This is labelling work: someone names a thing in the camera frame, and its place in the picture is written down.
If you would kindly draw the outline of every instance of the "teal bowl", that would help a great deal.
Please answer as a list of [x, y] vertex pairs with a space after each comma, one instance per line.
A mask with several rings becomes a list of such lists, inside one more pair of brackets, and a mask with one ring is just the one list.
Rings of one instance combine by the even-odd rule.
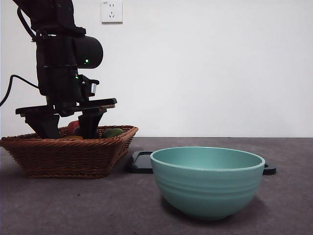
[[265, 165], [252, 153], [198, 146], [155, 151], [151, 163], [163, 197], [183, 213], [205, 220], [222, 219], [245, 207]]

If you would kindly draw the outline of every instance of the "electrical outlet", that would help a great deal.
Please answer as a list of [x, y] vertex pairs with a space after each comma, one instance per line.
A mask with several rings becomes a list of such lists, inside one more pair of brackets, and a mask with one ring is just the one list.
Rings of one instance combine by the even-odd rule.
[[123, 22], [122, 0], [105, 0], [101, 3], [101, 22], [102, 23]]

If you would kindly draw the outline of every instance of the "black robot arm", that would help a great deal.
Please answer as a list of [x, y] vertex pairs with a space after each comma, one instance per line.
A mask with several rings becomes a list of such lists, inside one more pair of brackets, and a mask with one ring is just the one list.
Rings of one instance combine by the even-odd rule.
[[[103, 113], [116, 103], [115, 98], [89, 101], [99, 81], [78, 73], [78, 69], [100, 65], [103, 59], [100, 42], [75, 25], [71, 0], [13, 1], [19, 7], [23, 26], [36, 43], [38, 87], [47, 101], [46, 106], [19, 108], [16, 113], [25, 117], [25, 122], [42, 138], [57, 139], [59, 115], [67, 117], [80, 111], [83, 137], [92, 138], [90, 133], [94, 133]], [[30, 18], [31, 29], [21, 10]]]

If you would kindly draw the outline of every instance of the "brown wicker basket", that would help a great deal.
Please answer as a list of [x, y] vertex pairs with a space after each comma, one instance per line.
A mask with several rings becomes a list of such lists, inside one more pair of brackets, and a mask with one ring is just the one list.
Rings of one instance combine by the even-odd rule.
[[[40, 139], [37, 134], [6, 137], [4, 147], [31, 178], [103, 178], [123, 157], [138, 131], [134, 126], [99, 126], [99, 136], [109, 128], [121, 128], [116, 137], [94, 140]], [[66, 136], [66, 127], [59, 129]]]

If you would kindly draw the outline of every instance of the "black tray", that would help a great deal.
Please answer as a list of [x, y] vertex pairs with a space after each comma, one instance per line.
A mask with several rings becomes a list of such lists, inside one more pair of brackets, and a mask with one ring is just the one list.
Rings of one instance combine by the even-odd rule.
[[[152, 151], [138, 151], [133, 153], [127, 164], [127, 170], [131, 173], [153, 173], [150, 154]], [[276, 167], [271, 163], [265, 162], [264, 175], [273, 175]]]

